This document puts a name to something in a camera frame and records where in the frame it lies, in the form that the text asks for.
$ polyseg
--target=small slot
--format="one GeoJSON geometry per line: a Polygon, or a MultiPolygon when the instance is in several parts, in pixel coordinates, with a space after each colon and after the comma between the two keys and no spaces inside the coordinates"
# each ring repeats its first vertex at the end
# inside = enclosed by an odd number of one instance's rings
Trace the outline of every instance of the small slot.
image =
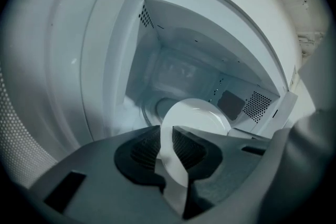
{"type": "Polygon", "coordinates": [[[262,150],[261,148],[251,147],[251,146],[245,146],[241,150],[255,154],[255,155],[259,155],[259,156],[263,156],[263,154],[265,153],[265,150],[262,150]]]}
{"type": "Polygon", "coordinates": [[[86,175],[84,174],[70,172],[49,194],[44,202],[57,212],[62,213],[85,178],[86,175]]]}
{"type": "Polygon", "coordinates": [[[273,117],[272,118],[274,118],[274,116],[277,114],[277,112],[278,112],[278,110],[274,113],[274,115],[273,115],[273,117]]]}

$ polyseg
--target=perforated mesh door window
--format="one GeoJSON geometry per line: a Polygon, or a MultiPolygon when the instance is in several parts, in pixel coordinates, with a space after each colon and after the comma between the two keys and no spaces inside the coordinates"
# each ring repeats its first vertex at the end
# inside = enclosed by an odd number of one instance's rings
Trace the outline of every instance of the perforated mesh door window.
{"type": "Polygon", "coordinates": [[[57,163],[34,140],[17,116],[5,88],[1,67],[0,159],[11,180],[27,188],[57,163]]]}
{"type": "Polygon", "coordinates": [[[254,91],[250,100],[244,107],[243,111],[256,123],[266,112],[272,100],[263,96],[261,93],[254,91]]]}
{"type": "Polygon", "coordinates": [[[141,21],[141,23],[143,24],[144,27],[147,27],[148,25],[151,25],[152,28],[154,28],[151,16],[149,15],[149,12],[148,12],[145,5],[142,6],[142,11],[139,14],[139,18],[140,18],[140,21],[141,21]]]}

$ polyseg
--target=rectangular black hole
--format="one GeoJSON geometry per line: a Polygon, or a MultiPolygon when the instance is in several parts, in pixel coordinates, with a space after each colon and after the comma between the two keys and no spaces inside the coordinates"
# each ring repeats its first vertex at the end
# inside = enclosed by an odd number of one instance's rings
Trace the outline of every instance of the rectangular black hole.
{"type": "Polygon", "coordinates": [[[274,118],[274,116],[277,114],[277,112],[278,112],[278,110],[274,113],[274,115],[273,115],[273,117],[272,118],[274,118]]]}
{"type": "Polygon", "coordinates": [[[44,202],[59,213],[62,213],[85,178],[86,175],[84,174],[70,172],[44,202]]]}
{"type": "Polygon", "coordinates": [[[251,147],[251,146],[245,146],[241,149],[242,151],[249,152],[252,154],[256,154],[259,156],[263,156],[266,150],[262,150],[261,148],[251,147]]]}

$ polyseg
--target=white plate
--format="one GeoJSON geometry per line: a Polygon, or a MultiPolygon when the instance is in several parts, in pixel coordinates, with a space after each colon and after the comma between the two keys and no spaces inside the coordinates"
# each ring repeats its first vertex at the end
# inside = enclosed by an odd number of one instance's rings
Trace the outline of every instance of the white plate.
{"type": "Polygon", "coordinates": [[[204,100],[185,99],[170,108],[161,125],[160,157],[169,175],[187,187],[187,171],[173,149],[173,126],[186,126],[220,135],[227,135],[231,126],[218,108],[204,100]]]}

